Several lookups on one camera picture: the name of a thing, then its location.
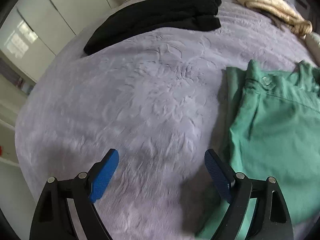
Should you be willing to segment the green work jacket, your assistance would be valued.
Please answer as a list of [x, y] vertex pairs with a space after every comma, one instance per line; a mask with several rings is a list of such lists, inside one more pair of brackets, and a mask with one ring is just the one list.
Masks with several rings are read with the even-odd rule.
[[319, 69], [226, 69], [226, 129], [219, 154], [236, 172], [273, 176], [293, 225], [319, 213]]

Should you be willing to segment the lavender quilted bedspread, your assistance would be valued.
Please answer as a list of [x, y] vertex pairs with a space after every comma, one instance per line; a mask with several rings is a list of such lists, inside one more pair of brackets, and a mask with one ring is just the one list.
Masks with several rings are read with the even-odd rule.
[[222, 0], [221, 28], [161, 28], [91, 56], [85, 28], [57, 55], [16, 121], [15, 145], [31, 194], [49, 177], [74, 178], [115, 148], [119, 166], [95, 203], [114, 239], [193, 239], [210, 182], [207, 149], [222, 142], [225, 68], [293, 70], [314, 63], [304, 42], [264, 15]]

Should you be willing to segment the cream pleated pillow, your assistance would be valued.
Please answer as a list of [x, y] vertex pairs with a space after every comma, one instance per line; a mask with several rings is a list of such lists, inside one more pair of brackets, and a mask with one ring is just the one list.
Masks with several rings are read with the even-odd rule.
[[308, 50], [314, 57], [317, 65], [320, 65], [320, 35], [317, 33], [307, 34], [305, 37], [305, 42]]

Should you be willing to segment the white wardrobe cabinet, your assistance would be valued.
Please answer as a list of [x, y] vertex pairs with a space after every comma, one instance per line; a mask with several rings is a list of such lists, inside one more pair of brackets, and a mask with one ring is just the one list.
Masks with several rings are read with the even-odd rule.
[[37, 82], [66, 44], [110, 9], [107, 0], [18, 0], [1, 26], [1, 52]]

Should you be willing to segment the beige striped cloth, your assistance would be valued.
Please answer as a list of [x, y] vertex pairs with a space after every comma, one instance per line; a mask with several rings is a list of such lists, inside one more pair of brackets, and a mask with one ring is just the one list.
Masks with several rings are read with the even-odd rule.
[[276, 16], [287, 24], [292, 33], [305, 36], [312, 33], [312, 23], [302, 17], [285, 0], [237, 0], [244, 7], [258, 9]]

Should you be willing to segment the black folded garment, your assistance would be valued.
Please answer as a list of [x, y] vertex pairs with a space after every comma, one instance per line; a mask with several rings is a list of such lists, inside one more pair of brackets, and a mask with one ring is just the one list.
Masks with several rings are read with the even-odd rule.
[[92, 55], [128, 38], [158, 28], [213, 31], [221, 0], [145, 0], [114, 13], [94, 32], [84, 47]]

